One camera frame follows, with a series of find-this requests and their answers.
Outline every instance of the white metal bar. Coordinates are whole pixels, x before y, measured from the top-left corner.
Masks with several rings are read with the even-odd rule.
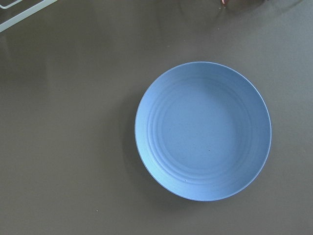
[[[56,2],[57,0],[43,0],[40,3],[28,8],[27,10],[19,13],[18,15],[10,18],[6,22],[0,24],[0,32],[6,30],[8,27],[20,22],[21,20],[25,19],[26,17],[36,13],[37,11],[49,6],[50,4]]]
[[[2,5],[0,4],[0,8],[2,8],[2,9],[8,9],[9,7],[14,6],[15,4],[19,3],[20,1],[23,1],[23,0],[16,0],[16,1],[10,3],[10,4],[7,5],[7,6],[2,6]]]

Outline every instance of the gray table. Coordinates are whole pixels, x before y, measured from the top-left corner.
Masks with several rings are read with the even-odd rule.
[[[313,234],[313,1],[59,0],[0,34],[0,234]],[[216,202],[144,168],[134,117],[169,68],[213,61],[262,94],[272,146]]]

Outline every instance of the gray surface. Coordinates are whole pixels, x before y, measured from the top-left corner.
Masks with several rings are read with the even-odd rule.
[[[313,233],[313,1],[59,0],[0,34],[0,234]],[[272,120],[259,177],[201,203],[163,189],[134,141],[161,73],[214,61]]]

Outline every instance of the blue plate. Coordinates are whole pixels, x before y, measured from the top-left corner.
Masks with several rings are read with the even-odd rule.
[[[236,71],[191,62],[162,74],[135,120],[141,159],[163,187],[215,201],[247,187],[268,157],[271,125],[255,87]]]

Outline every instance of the round plate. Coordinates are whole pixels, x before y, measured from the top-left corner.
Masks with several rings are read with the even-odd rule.
[[[148,88],[136,114],[141,159],[163,187],[214,201],[248,186],[268,157],[266,105],[241,74],[216,63],[174,67]]]

